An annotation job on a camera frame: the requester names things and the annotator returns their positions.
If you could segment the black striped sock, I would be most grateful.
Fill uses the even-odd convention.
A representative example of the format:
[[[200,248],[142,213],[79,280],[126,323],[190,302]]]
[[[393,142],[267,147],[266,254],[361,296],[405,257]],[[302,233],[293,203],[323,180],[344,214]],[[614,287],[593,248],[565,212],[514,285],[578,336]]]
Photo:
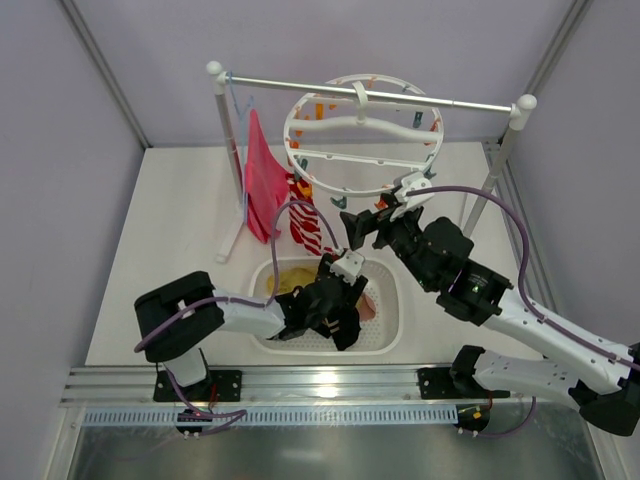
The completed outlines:
[[[324,338],[338,341],[344,338],[346,330],[340,319],[325,318],[318,326],[317,332]]]
[[[333,340],[338,351],[345,351],[357,342],[361,327],[359,313],[355,307],[334,311],[329,319],[340,319],[346,330],[342,340]]]

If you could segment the teal clothes peg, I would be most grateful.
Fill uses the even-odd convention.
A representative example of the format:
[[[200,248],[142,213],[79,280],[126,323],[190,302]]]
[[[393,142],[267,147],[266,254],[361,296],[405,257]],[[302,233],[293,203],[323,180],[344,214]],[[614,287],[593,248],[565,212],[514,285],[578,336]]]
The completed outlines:
[[[341,196],[341,197],[331,197],[330,201],[332,203],[333,206],[335,206],[336,208],[340,209],[340,210],[345,210],[347,208],[347,198],[345,196]]]

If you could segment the white round clip hanger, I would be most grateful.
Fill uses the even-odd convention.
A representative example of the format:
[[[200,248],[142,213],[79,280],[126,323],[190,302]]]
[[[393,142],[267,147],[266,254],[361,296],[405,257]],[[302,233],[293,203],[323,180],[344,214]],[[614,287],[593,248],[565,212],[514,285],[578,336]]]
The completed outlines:
[[[285,117],[283,141],[295,173],[334,197],[373,197],[393,178],[428,173],[444,141],[444,122],[436,107],[413,107],[375,100],[371,92],[422,96],[414,84],[387,75],[353,74],[328,86],[354,91],[353,97],[306,93]],[[290,130],[302,130],[299,149],[288,144]]]

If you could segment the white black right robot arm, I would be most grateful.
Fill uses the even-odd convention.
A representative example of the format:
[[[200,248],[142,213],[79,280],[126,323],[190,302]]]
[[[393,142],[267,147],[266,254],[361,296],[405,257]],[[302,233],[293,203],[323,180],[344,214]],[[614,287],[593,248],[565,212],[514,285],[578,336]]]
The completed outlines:
[[[473,261],[474,243],[450,219],[419,225],[421,206],[387,196],[377,212],[340,215],[351,249],[367,235],[390,248],[445,313],[496,331],[541,354],[537,361],[465,345],[450,375],[464,395],[519,392],[563,404],[610,434],[631,436],[639,422],[639,347],[596,335],[539,305],[523,282],[512,283]]]

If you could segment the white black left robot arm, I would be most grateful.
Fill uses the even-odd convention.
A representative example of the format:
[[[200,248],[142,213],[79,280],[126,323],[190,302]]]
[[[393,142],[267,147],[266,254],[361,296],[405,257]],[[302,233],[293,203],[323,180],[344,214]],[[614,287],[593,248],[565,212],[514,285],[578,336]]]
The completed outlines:
[[[234,296],[217,288],[208,273],[196,271],[140,296],[134,311],[141,340],[134,347],[146,360],[161,364],[182,388],[208,380],[199,344],[215,331],[290,341],[308,331],[331,339],[338,351],[358,340],[357,304],[368,279],[365,259],[346,250],[321,257],[311,282],[267,299]]]

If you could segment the pink sock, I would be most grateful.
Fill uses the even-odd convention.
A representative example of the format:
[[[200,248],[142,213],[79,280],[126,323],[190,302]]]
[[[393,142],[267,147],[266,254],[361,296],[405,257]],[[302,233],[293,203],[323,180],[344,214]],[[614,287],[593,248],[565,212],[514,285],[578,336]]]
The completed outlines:
[[[362,322],[371,321],[376,316],[376,306],[373,300],[367,295],[363,294],[357,302],[357,311],[359,318]]]

